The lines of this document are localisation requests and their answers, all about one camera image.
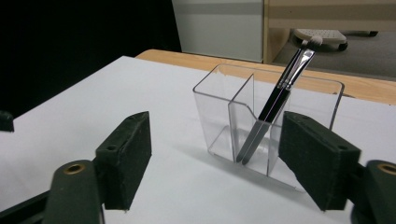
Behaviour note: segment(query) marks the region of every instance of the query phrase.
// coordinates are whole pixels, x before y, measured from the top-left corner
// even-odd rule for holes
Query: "table surface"
[[[210,71],[220,63],[229,63],[252,68],[260,68],[269,71],[282,72],[284,67],[262,63],[243,62],[232,59],[208,57],[203,55],[179,53],[165,50],[149,49],[138,56],[157,63],[168,63],[183,67],[196,68]],[[337,80],[345,84],[344,94],[357,99],[379,102],[383,104],[396,105],[396,82],[365,77],[352,77],[332,73],[304,71],[304,76],[321,77]]]
[[[0,133],[0,211],[48,190],[57,168],[92,160],[121,121],[149,111],[148,169],[131,210],[106,210],[107,223],[349,222],[350,203],[346,211],[322,213],[306,193],[207,153],[192,88],[207,74],[204,70],[239,62],[157,50],[138,58],[149,54],[152,61],[191,67],[201,62],[202,67],[121,57],[15,119],[15,133]],[[333,130],[362,150],[362,164],[396,161],[395,110],[343,97]]]

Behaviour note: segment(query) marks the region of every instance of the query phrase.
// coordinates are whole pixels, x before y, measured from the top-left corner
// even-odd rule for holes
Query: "clear plastic container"
[[[210,154],[235,164],[236,157],[256,122],[268,127],[250,161],[242,165],[299,189],[292,171],[278,159],[283,111],[307,115],[332,128],[344,85],[338,81],[299,77],[288,101],[273,122],[257,119],[280,73],[220,64],[194,88],[200,121]]]

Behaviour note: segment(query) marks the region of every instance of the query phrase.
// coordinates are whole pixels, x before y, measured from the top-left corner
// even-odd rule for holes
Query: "screw hole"
[[[64,170],[64,173],[67,175],[75,175],[78,174],[79,172],[83,171],[85,169],[85,166],[83,164],[73,164],[69,167],[67,167]]]
[[[378,165],[378,168],[380,170],[382,170],[383,172],[388,173],[390,175],[396,175],[396,166],[395,165],[382,163],[382,164]]]

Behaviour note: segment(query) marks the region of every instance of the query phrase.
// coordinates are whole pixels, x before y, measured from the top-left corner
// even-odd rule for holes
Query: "white wall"
[[[173,0],[183,52],[262,61],[262,0]]]

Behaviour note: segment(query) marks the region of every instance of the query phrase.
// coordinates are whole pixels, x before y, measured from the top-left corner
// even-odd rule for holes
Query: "wooden table edge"
[[[145,50],[144,52],[137,55],[136,58],[156,63],[167,63],[205,71],[211,71],[216,65],[220,63],[264,69],[279,73],[283,72],[284,70],[284,67],[281,66],[158,49]],[[345,85],[344,94],[347,96],[388,105],[396,105],[396,82],[367,77],[353,77],[333,73],[310,71],[309,69],[305,70],[304,75],[308,77],[320,77],[340,81]]]

